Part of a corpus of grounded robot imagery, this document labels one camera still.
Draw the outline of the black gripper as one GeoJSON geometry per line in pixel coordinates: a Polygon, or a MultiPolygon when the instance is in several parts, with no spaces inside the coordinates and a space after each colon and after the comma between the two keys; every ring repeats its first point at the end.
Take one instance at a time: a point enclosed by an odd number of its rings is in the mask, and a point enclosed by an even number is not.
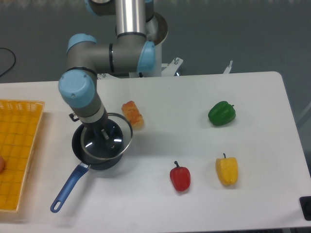
{"type": "Polygon", "coordinates": [[[108,124],[107,112],[81,112],[80,115],[76,113],[69,114],[72,121],[81,121],[81,123],[89,130],[102,133],[105,140],[109,140],[110,137],[105,131],[108,124]]]}

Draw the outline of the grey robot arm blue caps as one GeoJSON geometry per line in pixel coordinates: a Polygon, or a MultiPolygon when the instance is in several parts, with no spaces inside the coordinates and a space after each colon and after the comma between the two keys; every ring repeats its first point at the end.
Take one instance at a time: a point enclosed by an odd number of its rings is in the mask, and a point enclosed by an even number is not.
{"type": "Polygon", "coordinates": [[[58,89],[82,124],[107,132],[107,111],[97,93],[99,73],[146,73],[156,67],[156,47],[147,39],[147,22],[154,16],[152,0],[86,0],[97,16],[116,16],[117,41],[99,45],[84,33],[72,36],[67,49],[67,71],[58,89]]]}

